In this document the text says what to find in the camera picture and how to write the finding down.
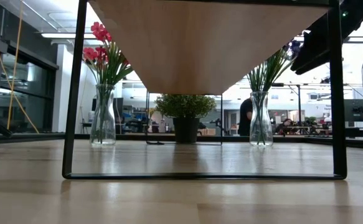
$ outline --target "wooden tabletop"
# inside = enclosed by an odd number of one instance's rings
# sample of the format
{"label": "wooden tabletop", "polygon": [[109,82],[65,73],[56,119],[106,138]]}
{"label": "wooden tabletop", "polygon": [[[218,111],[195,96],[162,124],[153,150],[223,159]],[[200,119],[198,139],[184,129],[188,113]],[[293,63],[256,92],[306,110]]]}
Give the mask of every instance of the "wooden tabletop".
{"label": "wooden tabletop", "polygon": [[151,93],[221,95],[327,12],[321,7],[90,1]]}
{"label": "wooden tabletop", "polygon": [[[0,224],[363,224],[363,149],[346,181],[64,180],[64,140],[0,144]],[[75,172],[332,172],[331,146],[75,141]]]}

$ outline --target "black pot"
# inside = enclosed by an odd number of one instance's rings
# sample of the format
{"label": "black pot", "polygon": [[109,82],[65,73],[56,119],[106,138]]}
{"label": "black pot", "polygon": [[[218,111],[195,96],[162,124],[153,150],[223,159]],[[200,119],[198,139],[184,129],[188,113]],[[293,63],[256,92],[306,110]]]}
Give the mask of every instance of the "black pot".
{"label": "black pot", "polygon": [[199,118],[173,118],[177,143],[195,143]]}

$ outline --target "green plant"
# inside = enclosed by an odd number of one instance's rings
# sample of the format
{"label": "green plant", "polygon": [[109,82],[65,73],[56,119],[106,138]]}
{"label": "green plant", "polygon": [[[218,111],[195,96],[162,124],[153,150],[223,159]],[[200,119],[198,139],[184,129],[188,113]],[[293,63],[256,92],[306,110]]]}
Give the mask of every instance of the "green plant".
{"label": "green plant", "polygon": [[156,110],[170,118],[204,118],[216,108],[209,96],[163,94],[156,99]]}
{"label": "green plant", "polygon": [[272,84],[293,63],[293,59],[289,63],[286,63],[288,58],[288,52],[282,48],[247,75],[250,88],[254,92],[252,101],[256,107],[256,112],[253,115],[252,124],[258,124],[259,126],[258,145],[260,142],[264,145],[266,144],[265,139],[267,133],[264,131],[264,124],[262,124],[264,116],[262,108],[264,107],[267,92]]}
{"label": "green plant", "polygon": [[99,110],[96,111],[99,111],[99,114],[96,113],[95,119],[97,119],[97,116],[100,117],[100,128],[92,130],[91,135],[98,136],[102,144],[104,118],[107,116],[108,100],[113,87],[130,74],[133,68],[103,24],[94,22],[91,31],[95,38],[101,41],[102,45],[95,49],[92,47],[85,48],[83,50],[83,61],[92,71],[97,83],[97,107],[99,107]]}
{"label": "green plant", "polygon": [[252,91],[268,91],[294,60],[286,64],[288,52],[280,49],[270,58],[254,68],[248,75]]}
{"label": "green plant", "polygon": [[312,116],[312,117],[306,118],[305,120],[310,121],[310,123],[313,123],[313,122],[317,121],[317,118]]}

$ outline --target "glass vase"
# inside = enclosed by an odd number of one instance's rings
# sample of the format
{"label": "glass vase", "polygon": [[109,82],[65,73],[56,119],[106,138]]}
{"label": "glass vase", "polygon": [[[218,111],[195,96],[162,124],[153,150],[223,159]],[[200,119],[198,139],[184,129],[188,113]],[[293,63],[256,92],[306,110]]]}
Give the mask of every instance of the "glass vase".
{"label": "glass vase", "polygon": [[95,108],[90,143],[94,146],[110,146],[116,142],[115,113],[113,97],[115,86],[96,85],[97,107]]}
{"label": "glass vase", "polygon": [[253,114],[250,123],[250,144],[260,147],[272,146],[273,130],[267,109],[268,92],[253,92],[251,93],[251,97]]}

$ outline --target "wooden floor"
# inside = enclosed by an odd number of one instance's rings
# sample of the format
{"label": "wooden floor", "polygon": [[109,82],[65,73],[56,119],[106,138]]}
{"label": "wooden floor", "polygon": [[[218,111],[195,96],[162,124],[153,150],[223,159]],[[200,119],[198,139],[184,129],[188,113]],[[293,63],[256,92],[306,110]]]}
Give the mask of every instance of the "wooden floor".
{"label": "wooden floor", "polygon": [[[348,149],[346,181],[69,181],[63,141],[0,144],[3,223],[363,223],[363,149]],[[74,172],[317,173],[332,150],[312,144],[147,146],[91,149],[75,142]]]}

